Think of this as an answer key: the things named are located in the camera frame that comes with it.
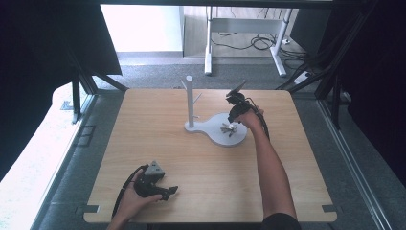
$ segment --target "white pole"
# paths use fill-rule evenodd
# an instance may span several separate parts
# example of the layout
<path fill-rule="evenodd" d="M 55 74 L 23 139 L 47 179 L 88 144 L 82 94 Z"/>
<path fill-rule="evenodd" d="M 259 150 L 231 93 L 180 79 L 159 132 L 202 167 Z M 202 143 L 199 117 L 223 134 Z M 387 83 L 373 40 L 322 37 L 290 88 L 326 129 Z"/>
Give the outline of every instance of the white pole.
<path fill-rule="evenodd" d="M 194 127 L 193 120 L 193 84 L 192 76 L 186 76 L 186 91 L 188 94 L 189 127 Z"/>

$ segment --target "black sleeve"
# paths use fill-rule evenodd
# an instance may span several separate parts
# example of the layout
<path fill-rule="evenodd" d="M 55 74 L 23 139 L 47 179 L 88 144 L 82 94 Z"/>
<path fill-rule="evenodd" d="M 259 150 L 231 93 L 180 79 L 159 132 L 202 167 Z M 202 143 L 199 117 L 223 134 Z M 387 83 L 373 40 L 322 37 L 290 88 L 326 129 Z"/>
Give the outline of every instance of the black sleeve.
<path fill-rule="evenodd" d="M 288 214 L 277 213 L 265 218 L 260 230 L 301 230 L 299 222 Z"/>

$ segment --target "floor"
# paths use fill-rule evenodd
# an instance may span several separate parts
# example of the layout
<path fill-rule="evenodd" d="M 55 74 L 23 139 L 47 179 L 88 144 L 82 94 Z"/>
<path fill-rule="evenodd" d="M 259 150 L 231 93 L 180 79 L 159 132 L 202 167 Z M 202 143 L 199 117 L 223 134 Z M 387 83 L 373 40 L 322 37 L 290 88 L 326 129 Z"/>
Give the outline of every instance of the floor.
<path fill-rule="evenodd" d="M 177 41 L 174 44 L 170 49 L 160 48 L 158 52 L 152 53 L 144 53 L 145 50 L 137 50 L 137 48 L 130 48 L 132 49 L 129 50 L 130 53 L 119 52 L 119 61 L 124 74 L 111 77 L 130 88 L 178 88 L 181 87 L 180 78 L 186 75 L 193 75 L 197 80 L 196 87 L 199 88 L 231 88 L 235 82 L 248 80 L 247 89 L 274 89 L 286 81 L 278 76 L 269 53 L 264 55 L 261 52 L 257 55 L 258 51 L 255 49 L 242 52 L 244 55 L 233 54 L 234 50 L 230 50 L 228 52 L 231 54 L 227 57 L 215 58 L 213 75 L 206 77 L 203 73 L 202 45 L 194 43 L 195 47 L 191 46 L 190 49 L 185 47 L 185 51 L 188 50 L 190 54 L 183 57 L 184 54 L 176 46 Z M 284 60 L 285 64 L 292 66 L 292 69 L 287 69 L 288 74 L 291 74 L 294 67 L 300 64 L 299 60 L 290 60 L 290 57 L 284 57 Z M 102 80 L 97 78 L 95 80 L 100 90 L 84 106 L 87 110 L 83 119 L 73 128 L 76 131 L 71 132 L 76 135 L 64 141 L 65 145 L 69 145 L 68 148 L 59 148 L 63 149 L 62 155 L 65 155 L 65 160 L 59 159 L 59 163 L 53 169 L 51 177 L 54 182 L 45 185 L 45 192 L 42 192 L 45 195 L 37 200 L 37 203 L 32 204 L 36 210 L 40 208 L 32 229 L 105 229 L 106 227 L 106 223 L 86 223 L 82 214 L 89 209 L 86 206 L 87 199 L 124 92 Z M 301 223 L 301 226 L 303 229 L 406 229 L 404 221 L 406 211 L 403 208 L 406 206 L 405 188 L 353 123 L 345 104 L 340 107 L 341 129 L 337 130 L 331 125 L 327 118 L 328 100 L 317 101 L 312 96 L 317 83 L 297 92 L 293 98 L 333 200 L 338 219 L 333 223 L 306 222 Z M 69 94 L 70 86 L 67 85 L 61 90 Z M 55 102 L 56 110 L 60 110 L 64 101 Z M 61 122 L 62 119 L 58 115 L 56 120 Z M 67 121 L 64 124 L 70 124 L 69 116 L 64 120 Z M 48 143 L 46 146 L 49 146 L 50 142 L 52 141 L 42 141 L 41 145 Z M 12 226 L 24 225 L 20 221 Z M 235 226 L 234 229 L 250 227 L 252 226 L 243 225 Z M 10 229 L 10 227 L 0 224 L 0 229 Z M 141 230 L 146 229 L 146 226 L 130 224 L 127 229 Z"/>

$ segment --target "person's right hand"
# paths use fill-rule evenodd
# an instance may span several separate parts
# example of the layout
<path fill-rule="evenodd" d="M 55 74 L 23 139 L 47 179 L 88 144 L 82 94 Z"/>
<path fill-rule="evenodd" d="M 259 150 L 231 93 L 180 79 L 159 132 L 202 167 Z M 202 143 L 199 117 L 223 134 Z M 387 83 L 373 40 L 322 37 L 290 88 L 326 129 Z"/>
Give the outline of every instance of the person's right hand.
<path fill-rule="evenodd" d="M 263 109 L 260 109 L 259 106 L 257 106 L 257 109 L 259 113 L 263 115 Z M 253 109 L 250 109 L 248 110 L 248 112 L 239 115 L 234 119 L 234 121 L 243 123 L 248 128 L 262 127 L 260 119 Z"/>

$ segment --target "gray floor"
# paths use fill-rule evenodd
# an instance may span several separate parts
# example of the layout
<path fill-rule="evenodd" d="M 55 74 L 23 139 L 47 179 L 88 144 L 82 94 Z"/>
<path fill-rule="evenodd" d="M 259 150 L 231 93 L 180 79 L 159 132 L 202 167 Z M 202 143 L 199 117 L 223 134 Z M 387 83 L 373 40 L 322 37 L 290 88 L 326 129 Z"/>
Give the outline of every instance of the gray floor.
<path fill-rule="evenodd" d="M 140 59 L 147 64 L 130 64 Z M 141 57 L 140 54 L 137 57 L 122 54 L 120 60 L 121 63 L 126 63 L 122 66 L 124 75 L 112 78 L 130 88 L 179 88 L 179 81 L 187 75 L 194 76 L 195 88 L 230 89 L 242 80 L 248 80 L 244 89 L 274 89 L 285 81 L 278 76 L 275 67 L 269 64 L 269 58 L 217 59 L 214 61 L 214 73 L 211 77 L 203 74 L 202 58 L 183 58 L 177 53 L 147 54 Z M 98 80 L 97 83 L 99 94 L 83 118 L 82 130 L 70 148 L 33 229 L 105 229 L 107 226 L 106 223 L 87 223 L 82 214 L 87 208 L 86 203 L 124 92 L 103 81 Z M 354 180 L 346 157 L 334 139 L 334 130 L 324 115 L 322 105 L 328 104 L 328 101 L 319 102 L 313 98 L 312 92 L 316 86 L 317 82 L 309 85 L 294 94 L 293 98 L 338 219 L 333 223 L 302 222 L 301 226 L 303 229 L 313 230 L 379 229 L 373 219 L 371 207 L 360 192 L 361 187 Z M 353 123 L 345 105 L 341 106 L 340 125 L 341 133 L 392 229 L 406 229 L 405 188 Z M 193 229 L 196 226 L 184 227 Z M 252 228 L 250 225 L 233 227 Z M 141 230 L 146 229 L 146 226 L 130 224 L 127 229 Z"/>

